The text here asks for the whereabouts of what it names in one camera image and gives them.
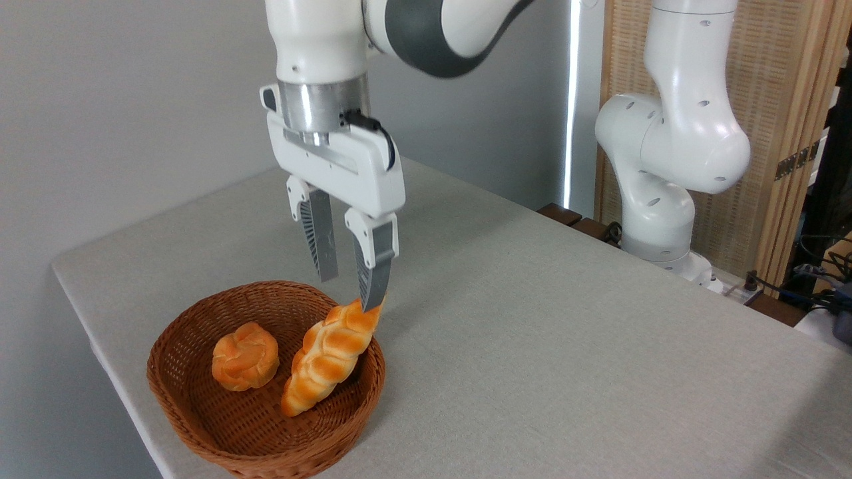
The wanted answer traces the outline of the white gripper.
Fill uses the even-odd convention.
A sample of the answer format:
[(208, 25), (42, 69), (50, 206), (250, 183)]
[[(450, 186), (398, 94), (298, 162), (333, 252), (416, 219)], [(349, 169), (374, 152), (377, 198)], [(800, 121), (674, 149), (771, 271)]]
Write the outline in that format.
[(331, 195), (353, 207), (344, 220), (353, 237), (360, 303), (364, 312), (375, 309), (385, 299), (391, 264), (399, 255), (392, 212), (407, 200), (395, 143), (382, 130), (351, 126), (329, 134), (326, 145), (307, 144), (286, 128), (278, 85), (262, 87), (260, 100), (268, 112), (274, 156), (291, 175), (286, 182), (290, 213), (304, 231), (319, 280), (338, 276)]

